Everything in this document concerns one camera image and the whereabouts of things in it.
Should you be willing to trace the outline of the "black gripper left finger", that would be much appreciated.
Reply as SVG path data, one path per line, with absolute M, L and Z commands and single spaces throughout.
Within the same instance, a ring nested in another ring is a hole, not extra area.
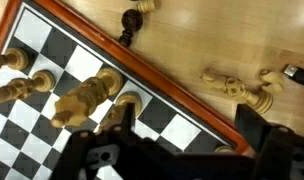
M 124 180 L 176 180 L 174 156 L 158 143 L 142 139 L 124 125 L 95 135 L 73 133 L 50 180 L 94 180 L 103 167 L 112 166 Z

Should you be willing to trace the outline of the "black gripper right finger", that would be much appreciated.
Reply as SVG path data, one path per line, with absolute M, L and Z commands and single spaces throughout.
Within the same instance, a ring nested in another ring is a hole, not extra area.
M 246 104 L 237 106 L 234 124 L 256 153 L 253 180 L 304 180 L 304 136 Z

